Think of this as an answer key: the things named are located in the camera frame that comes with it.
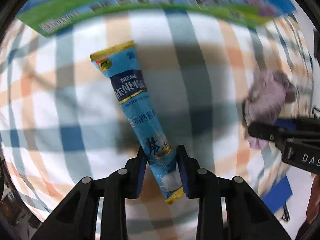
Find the purple soft cloth toy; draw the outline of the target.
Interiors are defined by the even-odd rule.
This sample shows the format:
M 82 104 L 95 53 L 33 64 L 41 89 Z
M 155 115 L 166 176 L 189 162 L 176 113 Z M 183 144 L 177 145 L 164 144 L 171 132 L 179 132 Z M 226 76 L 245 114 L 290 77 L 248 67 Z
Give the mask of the purple soft cloth toy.
M 248 97 L 242 103 L 244 123 L 253 122 L 272 125 L 286 103 L 297 98 L 297 89 L 280 70 L 261 70 L 254 75 Z

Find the blue Nestle sachet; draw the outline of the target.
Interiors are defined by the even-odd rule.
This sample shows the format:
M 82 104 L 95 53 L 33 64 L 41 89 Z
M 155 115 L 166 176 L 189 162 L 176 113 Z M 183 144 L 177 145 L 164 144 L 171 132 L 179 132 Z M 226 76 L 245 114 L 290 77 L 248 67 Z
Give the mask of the blue Nestle sachet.
M 121 109 L 135 132 L 151 171 L 169 205 L 184 194 L 177 170 L 176 151 L 164 134 L 153 109 L 135 43 L 125 42 L 90 55 L 92 63 L 108 77 Z

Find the plaid checkered blanket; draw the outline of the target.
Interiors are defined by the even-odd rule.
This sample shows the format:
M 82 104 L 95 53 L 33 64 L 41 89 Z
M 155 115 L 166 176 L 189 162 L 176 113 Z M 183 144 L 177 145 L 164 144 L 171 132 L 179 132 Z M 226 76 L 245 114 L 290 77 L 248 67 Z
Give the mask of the plaid checkered blanket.
M 308 115 L 317 64 L 296 18 L 248 29 L 191 12 L 98 17 L 45 38 L 15 20 L 1 44 L 1 146 L 12 182 L 44 221 L 85 176 L 104 178 L 136 155 L 138 140 L 110 80 L 90 55 L 135 41 L 148 94 L 172 147 L 217 176 L 242 176 L 260 195 L 287 171 L 280 152 L 253 150 L 242 103 L 259 70 L 281 70 Z

